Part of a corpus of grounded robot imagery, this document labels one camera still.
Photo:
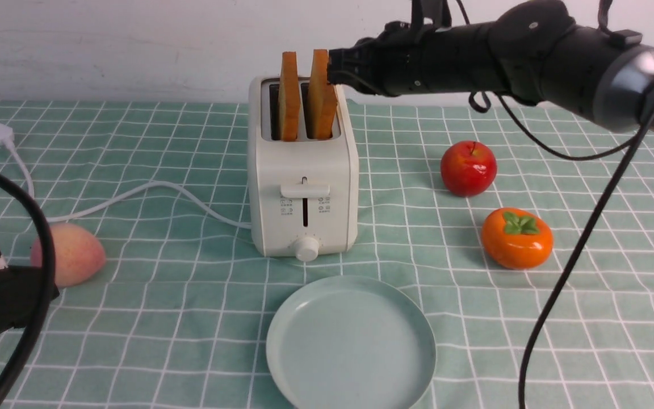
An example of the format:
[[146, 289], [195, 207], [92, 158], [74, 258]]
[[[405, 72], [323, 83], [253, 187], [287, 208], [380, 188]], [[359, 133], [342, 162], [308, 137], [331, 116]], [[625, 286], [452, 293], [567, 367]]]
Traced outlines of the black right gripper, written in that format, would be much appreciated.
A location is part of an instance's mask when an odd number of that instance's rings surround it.
[[363, 95], [425, 94], [421, 60], [436, 29], [423, 22], [391, 21], [377, 37], [362, 38], [350, 48], [330, 49], [327, 80]]

